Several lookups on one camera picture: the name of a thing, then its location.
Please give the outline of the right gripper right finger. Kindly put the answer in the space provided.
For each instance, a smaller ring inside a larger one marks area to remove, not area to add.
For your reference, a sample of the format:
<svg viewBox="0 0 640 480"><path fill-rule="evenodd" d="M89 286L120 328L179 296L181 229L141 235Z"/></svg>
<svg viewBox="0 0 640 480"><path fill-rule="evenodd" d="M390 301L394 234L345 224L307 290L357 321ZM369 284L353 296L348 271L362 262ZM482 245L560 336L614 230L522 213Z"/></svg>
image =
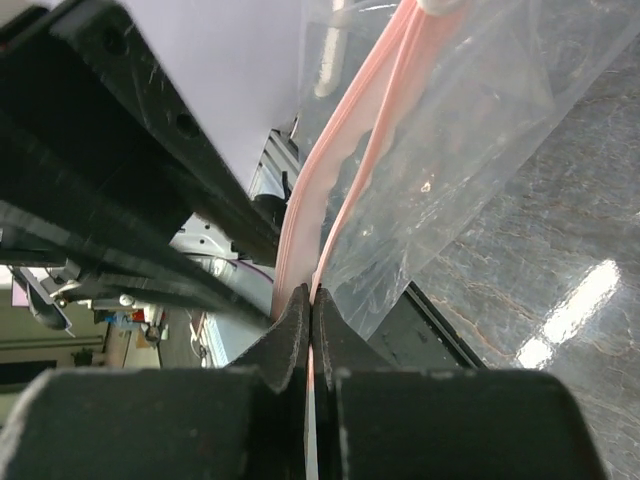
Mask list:
<svg viewBox="0 0 640 480"><path fill-rule="evenodd" d="M341 317L312 306L323 479L602 479L577 401L524 369L394 369Z"/></svg>

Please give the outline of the clear pink-dotted zip bag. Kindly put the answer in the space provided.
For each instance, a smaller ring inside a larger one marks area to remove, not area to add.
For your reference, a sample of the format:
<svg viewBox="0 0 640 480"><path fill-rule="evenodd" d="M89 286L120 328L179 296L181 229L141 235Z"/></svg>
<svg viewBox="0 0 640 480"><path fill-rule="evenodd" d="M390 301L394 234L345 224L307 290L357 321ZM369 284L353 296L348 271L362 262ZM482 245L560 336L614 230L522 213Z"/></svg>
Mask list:
<svg viewBox="0 0 640 480"><path fill-rule="evenodd" d="M362 1L306 28L273 309L327 290L389 364L540 370L639 475L639 5Z"/></svg>

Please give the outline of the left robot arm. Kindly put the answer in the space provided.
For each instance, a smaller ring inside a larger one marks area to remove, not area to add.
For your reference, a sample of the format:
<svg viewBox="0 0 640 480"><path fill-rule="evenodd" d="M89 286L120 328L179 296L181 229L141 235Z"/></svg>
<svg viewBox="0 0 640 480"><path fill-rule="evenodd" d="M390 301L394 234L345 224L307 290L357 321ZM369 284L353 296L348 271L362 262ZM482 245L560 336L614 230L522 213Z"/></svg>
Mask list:
<svg viewBox="0 0 640 480"><path fill-rule="evenodd" d="M47 323L156 304L263 327L254 269L283 213L249 196L122 3L2 3L1 260Z"/></svg>

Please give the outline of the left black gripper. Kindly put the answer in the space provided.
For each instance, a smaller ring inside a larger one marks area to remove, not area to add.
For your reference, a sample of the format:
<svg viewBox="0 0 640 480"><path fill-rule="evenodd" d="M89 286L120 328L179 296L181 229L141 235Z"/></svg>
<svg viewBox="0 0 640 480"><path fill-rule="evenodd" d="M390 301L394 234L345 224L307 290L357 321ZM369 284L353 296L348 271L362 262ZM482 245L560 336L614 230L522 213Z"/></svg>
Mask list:
<svg viewBox="0 0 640 480"><path fill-rule="evenodd" d="M192 216L272 264L260 212L113 1L1 6L1 223L30 261L76 268L55 300L121 295L229 314L267 311L171 242Z"/></svg>

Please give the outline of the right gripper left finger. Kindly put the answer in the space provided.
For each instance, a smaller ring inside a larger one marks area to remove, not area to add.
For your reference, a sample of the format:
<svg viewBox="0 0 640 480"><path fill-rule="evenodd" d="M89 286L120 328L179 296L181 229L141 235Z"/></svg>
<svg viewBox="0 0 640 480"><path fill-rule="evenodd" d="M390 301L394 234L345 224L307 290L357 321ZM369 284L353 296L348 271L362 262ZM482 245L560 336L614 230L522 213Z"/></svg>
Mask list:
<svg viewBox="0 0 640 480"><path fill-rule="evenodd" d="M310 305L221 369L40 374L1 432L5 479L302 479Z"/></svg>

